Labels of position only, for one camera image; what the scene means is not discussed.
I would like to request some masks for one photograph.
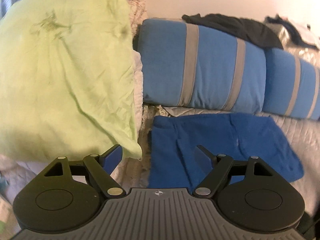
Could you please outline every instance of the dark blue cloth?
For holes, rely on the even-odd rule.
[[[259,156],[288,182],[303,176],[300,160],[271,117],[241,113],[156,116],[151,140],[150,188],[193,190],[207,175],[195,161],[197,145],[235,160]]]

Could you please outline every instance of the silver rivet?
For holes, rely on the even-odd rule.
[[[211,190],[208,189],[207,187],[199,187],[196,189],[196,193],[201,196],[206,196],[211,193]]]
[[[107,192],[109,195],[118,196],[118,195],[122,194],[123,190],[120,189],[119,187],[112,187],[112,188],[108,189]]]

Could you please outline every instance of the blue pillow with beige stripes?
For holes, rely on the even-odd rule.
[[[265,54],[247,41],[204,26],[147,19],[138,52],[147,103],[243,113],[262,110]]]
[[[318,120],[319,69],[281,49],[270,49],[265,54],[267,81],[262,110]]]

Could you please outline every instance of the crosshair symbol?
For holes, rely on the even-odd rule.
[[[161,196],[162,194],[164,194],[164,192],[162,192],[161,190],[157,190],[157,191],[155,192],[155,194],[156,194],[157,196]]]

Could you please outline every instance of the gray ribbed plate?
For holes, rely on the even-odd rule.
[[[208,199],[186,189],[134,188],[122,199],[106,202],[91,222],[63,234],[21,231],[14,240],[303,240],[294,229],[257,234],[227,222]]]

